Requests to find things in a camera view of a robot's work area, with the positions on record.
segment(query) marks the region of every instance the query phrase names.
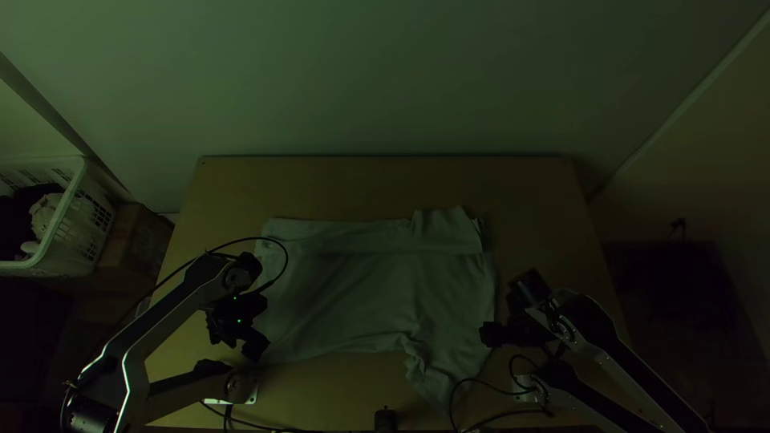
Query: wire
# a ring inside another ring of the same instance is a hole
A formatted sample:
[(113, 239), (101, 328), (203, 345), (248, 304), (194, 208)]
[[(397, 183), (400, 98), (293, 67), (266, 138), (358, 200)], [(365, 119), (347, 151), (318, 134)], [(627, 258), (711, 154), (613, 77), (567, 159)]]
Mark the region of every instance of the wire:
[(541, 409), (524, 409), (522, 411), (507, 411), (494, 416), (490, 416), (489, 418), (486, 418), (484, 420), (481, 420), (478, 423), (475, 423), (472, 426), (463, 430), (463, 433), (468, 433), (469, 431), (473, 431), (473, 430), (476, 430), (477, 428), (484, 427), (484, 425), (491, 423), (492, 421), (497, 421), (500, 418), (505, 418), (505, 417), (514, 416), (514, 415), (526, 415), (526, 414), (543, 414), (548, 417), (553, 416), (553, 413), (551, 411), (548, 411), (542, 408)]
[(449, 422), (452, 425), (452, 431), (460, 432), (460, 430), (457, 429), (457, 425), (455, 424), (455, 415), (454, 415), (454, 401), (455, 401), (455, 393), (458, 389), (460, 389), (460, 385), (466, 382), (474, 382), (479, 383), (480, 385), (484, 385), (487, 388), (499, 392), (503, 395), (526, 395), (531, 393), (532, 391), (503, 391), (502, 389), (498, 388), (497, 386), (494, 386), (490, 383), (487, 383), (483, 380), (477, 379), (477, 378), (464, 378), (460, 380), (458, 383), (455, 383), (455, 386), (452, 388), (452, 392), (449, 393)]
[(67, 431), (67, 428), (64, 425), (64, 411), (67, 409), (67, 401), (70, 399), (71, 390), (72, 388), (67, 385), (67, 390), (64, 391), (64, 401), (62, 401), (62, 411), (59, 412), (59, 430), (61, 430), (62, 433), (66, 433)]
[(513, 380), (513, 383), (516, 383), (516, 386), (520, 387), (522, 390), (526, 390), (526, 391), (529, 391), (529, 392), (532, 392), (532, 391), (536, 390), (537, 389), (536, 386), (524, 386), (516, 378), (516, 375), (513, 373), (513, 361), (516, 360), (516, 359), (524, 359), (526, 362), (529, 363), (530, 366), (532, 366), (532, 368), (534, 370), (537, 370), (539, 368), (537, 366), (537, 364), (531, 358), (527, 358), (523, 354), (514, 354), (508, 360), (508, 373), (511, 375), (511, 379)]
[(209, 411), (219, 415), (220, 417), (222, 417), (225, 420), (225, 422), (231, 421), (233, 423), (242, 424), (244, 426), (256, 428), (258, 430), (273, 431), (274, 433), (312, 433), (313, 432), (312, 430), (303, 430), (303, 429), (300, 429), (300, 428), (267, 427), (267, 426), (261, 426), (259, 424), (247, 423), (246, 421), (244, 421), (242, 419), (233, 418), (232, 416), (228, 416), (226, 414), (223, 414), (220, 411), (214, 409), (213, 407), (209, 406), (206, 403), (203, 403), (203, 402), (198, 402), (198, 403), (200, 403), (207, 410), (209, 410)]
[(225, 416), (222, 417), (222, 431), (227, 433), (227, 422), (233, 417), (233, 405), (229, 404), (225, 408)]

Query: white laundry basket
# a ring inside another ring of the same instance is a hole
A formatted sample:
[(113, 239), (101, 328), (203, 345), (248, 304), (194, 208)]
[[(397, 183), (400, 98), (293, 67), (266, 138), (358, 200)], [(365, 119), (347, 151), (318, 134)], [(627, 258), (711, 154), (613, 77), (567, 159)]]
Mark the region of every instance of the white laundry basket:
[(0, 261), (0, 276), (67, 277), (93, 271), (115, 209), (89, 175), (82, 156), (0, 161), (0, 195), (57, 183), (64, 189), (38, 252), (24, 261)]

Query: dark floor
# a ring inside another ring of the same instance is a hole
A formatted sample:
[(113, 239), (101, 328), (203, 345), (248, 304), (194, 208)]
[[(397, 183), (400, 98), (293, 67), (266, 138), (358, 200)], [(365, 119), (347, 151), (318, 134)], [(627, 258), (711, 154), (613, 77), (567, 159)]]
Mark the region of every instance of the dark floor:
[(770, 368), (708, 243), (606, 245), (637, 353), (717, 431), (770, 427)]

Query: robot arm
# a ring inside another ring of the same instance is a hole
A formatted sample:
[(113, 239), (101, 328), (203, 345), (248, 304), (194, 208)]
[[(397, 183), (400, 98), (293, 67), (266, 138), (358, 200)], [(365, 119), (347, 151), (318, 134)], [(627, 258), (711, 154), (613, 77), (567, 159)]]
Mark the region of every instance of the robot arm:
[(209, 338), (259, 360), (269, 341), (252, 320), (265, 310), (259, 290), (242, 294), (261, 273), (259, 261), (243, 253), (235, 261), (214, 254), (198, 257), (184, 280), (154, 306), (123, 328), (87, 365), (68, 390), (63, 422), (71, 431), (124, 433), (204, 398), (253, 402), (250, 376), (223, 362), (204, 359), (186, 374), (149, 382), (144, 361), (198, 310), (206, 312)]
[(552, 358), (528, 378), (538, 398), (586, 413), (604, 431), (708, 431), (706, 423), (618, 336), (612, 317), (593, 299), (568, 290), (553, 293), (536, 270), (509, 283), (512, 318), (506, 326), (485, 323), (488, 346), (503, 343), (563, 346), (593, 359), (645, 409), (628, 411), (583, 383), (572, 366)]

